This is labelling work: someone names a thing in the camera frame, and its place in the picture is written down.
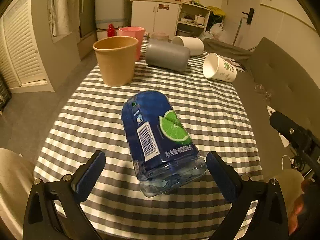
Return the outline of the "person's right hand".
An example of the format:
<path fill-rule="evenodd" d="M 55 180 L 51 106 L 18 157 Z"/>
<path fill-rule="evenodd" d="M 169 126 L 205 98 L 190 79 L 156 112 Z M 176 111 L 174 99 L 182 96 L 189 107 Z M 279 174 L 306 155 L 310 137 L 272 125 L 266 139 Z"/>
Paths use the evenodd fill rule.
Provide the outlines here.
<path fill-rule="evenodd" d="M 307 191 L 311 189 L 312 186 L 315 185 L 315 182 L 312 179 L 307 179 L 302 181 L 301 189 L 303 194 L 301 194 L 293 203 L 293 210 L 291 211 L 288 217 L 288 226 L 289 226 L 289 235 L 293 234 L 295 230 L 298 228 L 298 215 L 300 215 L 304 208 L 304 199 Z"/>

